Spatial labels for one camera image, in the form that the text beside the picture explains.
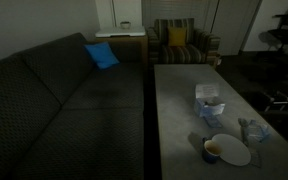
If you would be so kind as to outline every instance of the couch armrest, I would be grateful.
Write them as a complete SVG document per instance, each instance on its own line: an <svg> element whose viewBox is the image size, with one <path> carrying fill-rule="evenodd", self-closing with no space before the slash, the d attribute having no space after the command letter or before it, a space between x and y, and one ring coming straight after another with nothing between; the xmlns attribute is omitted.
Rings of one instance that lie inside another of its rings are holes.
<svg viewBox="0 0 288 180"><path fill-rule="evenodd" d="M148 36L148 66L152 68L158 63L159 53L161 50L161 41L159 40L154 28L147 29Z"/></svg>
<svg viewBox="0 0 288 180"><path fill-rule="evenodd" d="M194 30L194 45L205 54L205 62L215 61L218 58L220 40L220 37L204 30Z"/></svg>

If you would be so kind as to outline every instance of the yellow pillow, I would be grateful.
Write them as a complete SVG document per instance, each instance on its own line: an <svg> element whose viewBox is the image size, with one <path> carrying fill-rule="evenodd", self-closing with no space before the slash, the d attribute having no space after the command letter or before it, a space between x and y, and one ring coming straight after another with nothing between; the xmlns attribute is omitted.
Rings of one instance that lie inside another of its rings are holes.
<svg viewBox="0 0 288 180"><path fill-rule="evenodd" d="M186 28L168 27L168 46L185 46Z"/></svg>

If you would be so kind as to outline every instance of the cup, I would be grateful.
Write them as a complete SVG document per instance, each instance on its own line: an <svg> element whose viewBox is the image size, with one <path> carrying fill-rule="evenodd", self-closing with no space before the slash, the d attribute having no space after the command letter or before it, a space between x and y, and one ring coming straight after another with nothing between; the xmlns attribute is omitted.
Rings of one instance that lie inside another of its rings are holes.
<svg viewBox="0 0 288 180"><path fill-rule="evenodd" d="M212 140L203 138L202 157L204 161L210 164L216 163L222 152L221 147Z"/></svg>

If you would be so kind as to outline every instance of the couch cushion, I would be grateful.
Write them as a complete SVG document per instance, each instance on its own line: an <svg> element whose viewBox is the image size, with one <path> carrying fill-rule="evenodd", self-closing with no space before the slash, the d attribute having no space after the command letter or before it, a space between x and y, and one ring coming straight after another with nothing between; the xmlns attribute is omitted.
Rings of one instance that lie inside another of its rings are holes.
<svg viewBox="0 0 288 180"><path fill-rule="evenodd" d="M120 63L94 70L63 105L64 109L121 108L143 106L140 63Z"/></svg>
<svg viewBox="0 0 288 180"><path fill-rule="evenodd" d="M186 28L168 28L168 45L185 46Z"/></svg>
<svg viewBox="0 0 288 180"><path fill-rule="evenodd" d="M0 179L60 109L52 93L20 60L0 63Z"/></svg>
<svg viewBox="0 0 288 180"><path fill-rule="evenodd" d="M63 104L92 69L85 38L77 33L21 53L27 65Z"/></svg>
<svg viewBox="0 0 288 180"><path fill-rule="evenodd" d="M94 45L87 44L84 46L100 69L106 69L119 63L108 42L97 43Z"/></svg>
<svg viewBox="0 0 288 180"><path fill-rule="evenodd" d="M143 179L142 109L64 110L14 179Z"/></svg>
<svg viewBox="0 0 288 180"><path fill-rule="evenodd" d="M159 36L162 44L168 42L168 27L185 27L186 32L186 43L193 43L194 41L194 18L186 19L156 19L154 22L154 29Z"/></svg>
<svg viewBox="0 0 288 180"><path fill-rule="evenodd" d="M162 46L161 64L204 63L204 54L191 44L186 46Z"/></svg>

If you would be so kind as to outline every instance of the blue pillow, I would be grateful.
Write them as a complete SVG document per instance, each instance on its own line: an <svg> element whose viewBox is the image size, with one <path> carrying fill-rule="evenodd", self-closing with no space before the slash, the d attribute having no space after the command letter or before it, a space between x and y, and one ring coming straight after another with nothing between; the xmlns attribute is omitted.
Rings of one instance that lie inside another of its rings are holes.
<svg viewBox="0 0 288 180"><path fill-rule="evenodd" d="M119 61L113 54L108 42L84 46L100 69L106 69L114 64L119 63Z"/></svg>

